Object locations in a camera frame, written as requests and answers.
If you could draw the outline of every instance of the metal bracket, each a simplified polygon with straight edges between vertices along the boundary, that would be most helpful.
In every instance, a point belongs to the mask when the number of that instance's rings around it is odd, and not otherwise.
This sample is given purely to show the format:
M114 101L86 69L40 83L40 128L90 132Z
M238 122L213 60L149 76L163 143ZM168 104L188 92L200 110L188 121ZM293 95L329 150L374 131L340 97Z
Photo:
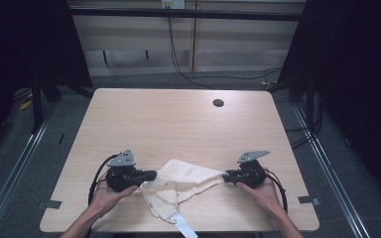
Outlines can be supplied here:
M108 163L108 167L132 167L135 166L136 162L131 150L126 150L125 152L119 154L117 157L111 159Z
M270 151L245 152L239 160L237 160L237 164L248 163L268 154L270 154Z

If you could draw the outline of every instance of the black curtain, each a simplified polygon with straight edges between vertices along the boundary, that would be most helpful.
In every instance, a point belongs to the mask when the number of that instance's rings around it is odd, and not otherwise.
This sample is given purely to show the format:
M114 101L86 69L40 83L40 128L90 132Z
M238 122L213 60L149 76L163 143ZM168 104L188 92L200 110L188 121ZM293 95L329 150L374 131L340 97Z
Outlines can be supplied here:
M44 92L57 84L91 86L72 16L49 11L53 8L68 5L64 0L0 0L0 125L14 92L31 87L34 77Z

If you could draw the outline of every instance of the gray floor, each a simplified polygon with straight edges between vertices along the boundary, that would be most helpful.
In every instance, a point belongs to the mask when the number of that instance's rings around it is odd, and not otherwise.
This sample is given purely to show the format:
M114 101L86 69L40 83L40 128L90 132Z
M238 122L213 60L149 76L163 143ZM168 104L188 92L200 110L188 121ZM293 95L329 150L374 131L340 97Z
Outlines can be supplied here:
M268 76L268 83L277 79L278 71ZM253 77L262 71L199 72L192 75L227 75ZM263 90L265 78L194 79L215 89ZM207 89L185 80L176 73L95 76L94 87L139 88L198 88ZM58 237L60 234L43 233L40 221L44 210L41 201L49 200L61 173L64 161L80 126L89 99L61 88L62 100L49 120L48 128L36 149L17 189L0 220L0 237ZM294 103L286 90L273 94L285 128L298 128ZM21 155L30 138L32 107L18 110L24 98L14 104L10 117L0 132L0 188ZM45 101L46 108L51 108ZM303 138L303 131L288 132L289 141ZM355 150L345 144L345 137L332 118L323 113L322 128L318 134L326 153L345 190L358 209L370 237L381 237L381 185L368 172ZM294 150L308 191L320 200L315 207L320 222L317 231L305 232L307 237L355 237L309 143ZM277 232L263 233L265 237L279 237ZM111 237L111 234L93 234L93 237Z

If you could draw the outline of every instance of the crumpled fabric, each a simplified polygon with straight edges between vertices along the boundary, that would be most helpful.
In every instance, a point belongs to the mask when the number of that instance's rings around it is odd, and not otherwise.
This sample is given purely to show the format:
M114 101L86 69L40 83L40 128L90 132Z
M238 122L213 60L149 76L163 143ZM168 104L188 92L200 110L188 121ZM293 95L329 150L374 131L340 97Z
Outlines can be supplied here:
M155 217L174 224L170 217L178 211L178 205L224 183L222 175L224 172L172 159L157 171L155 180L144 182L140 191Z

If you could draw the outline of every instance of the black cable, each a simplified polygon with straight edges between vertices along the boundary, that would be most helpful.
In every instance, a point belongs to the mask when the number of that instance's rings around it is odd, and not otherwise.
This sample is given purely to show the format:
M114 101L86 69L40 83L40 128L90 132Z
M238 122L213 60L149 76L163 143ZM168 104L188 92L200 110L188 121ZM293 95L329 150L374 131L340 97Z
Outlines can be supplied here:
M321 125L322 125L322 111L323 111L323 101L320 98L319 99L319 108L317 110L317 121L315 122L314 130L310 132L310 134L307 138L302 138L296 142L293 142L291 144L293 150L295 150L296 148L300 147L301 145L303 145L307 141L309 141L309 140L311 140L317 136L318 132L321 129Z
M92 199L94 198L94 192L95 188L97 187L97 184L103 180L98 180L98 176L101 173L101 170L103 170L103 167L109 162L111 159L117 157L118 155L113 155L109 158L107 158L103 164L101 164L100 168L98 168L97 173L95 174L94 180L92 181L91 187L89 188L89 194L88 194L88 205L91 204ZM91 227L89 228L88 232L86 233L85 237L88 238L91 235Z
M182 70L181 70L181 67L179 65L179 60L178 60L178 57L177 57L177 54L176 54L176 47L175 47L175 41L174 41L174 37L173 37L173 27L172 27L172 20L171 18L168 18L168 23L169 23L169 33L170 33L170 44L171 44L171 55L172 55L172 61L173 61L173 66L175 67L175 70L176 72L182 76L184 79L186 79L187 81L191 82L191 83L194 83L194 84L197 84L197 85L200 85L200 86L203 86L203 87L206 87L206 88L209 88L209 89L214 89L213 87L210 87L208 85L205 85L205 84L202 84L202 83L199 83L199 82L195 82L195 81L192 81L191 79L202 79L202 78L231 78L231 79L240 79L240 80L253 80L253 79L258 79L258 78L262 78L262 77L265 77L271 73L273 73L274 71L276 70L279 70L279 69L282 69L281 67L270 67L270 68L267 68L264 73L262 75L259 75L259 76L253 76L253 77L237 77L237 76L187 76L185 75Z
M281 198L283 199L283 208L284 208L284 210L287 213L289 213L289 207L288 207L288 204L287 204L287 197L286 197L286 190L283 188L283 186L281 185L280 180L278 179L278 177L274 173L272 173L269 170L264 170L264 171L266 171L266 172L268 172L268 173L270 173L271 175L274 176L274 178L273 178L270 175L265 174L266 177L271 179L277 185L278 190L280 191L280 194L281 194Z

